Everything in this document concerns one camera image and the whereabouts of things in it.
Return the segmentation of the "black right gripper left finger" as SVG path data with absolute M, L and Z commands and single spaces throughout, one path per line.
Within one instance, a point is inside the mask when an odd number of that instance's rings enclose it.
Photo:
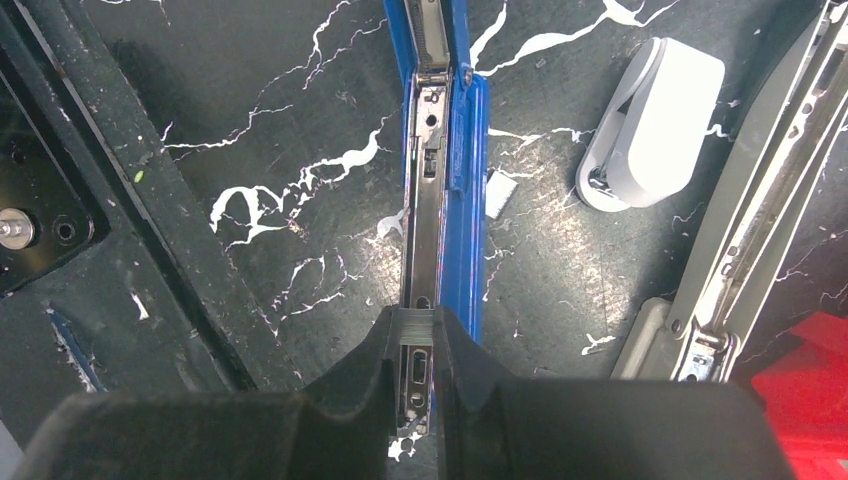
M 42 423 L 17 479 L 382 479 L 394 434 L 396 307 L 290 392 L 76 394 Z

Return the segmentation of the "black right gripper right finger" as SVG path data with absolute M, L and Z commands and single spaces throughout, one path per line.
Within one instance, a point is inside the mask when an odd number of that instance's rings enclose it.
M 526 378 L 433 317 L 443 479 L 790 479 L 758 406 L 716 383 Z

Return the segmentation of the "blue stapler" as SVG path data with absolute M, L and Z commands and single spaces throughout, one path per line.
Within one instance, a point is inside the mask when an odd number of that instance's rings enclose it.
M 400 309 L 451 310 L 482 338 L 487 81 L 471 65 L 464 1 L 384 4 L 402 86 Z M 398 434 L 431 426 L 433 345 L 400 345 Z

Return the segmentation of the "red plastic bin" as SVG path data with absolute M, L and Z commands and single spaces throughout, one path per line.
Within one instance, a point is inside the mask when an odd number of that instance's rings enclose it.
M 847 320 L 817 312 L 801 345 L 751 379 L 799 479 L 847 477 Z

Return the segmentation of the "black silver stapler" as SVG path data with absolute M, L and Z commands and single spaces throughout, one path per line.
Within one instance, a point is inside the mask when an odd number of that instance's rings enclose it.
M 753 97 L 676 295 L 646 300 L 615 379 L 726 381 L 847 118 L 847 5 L 802 5 Z

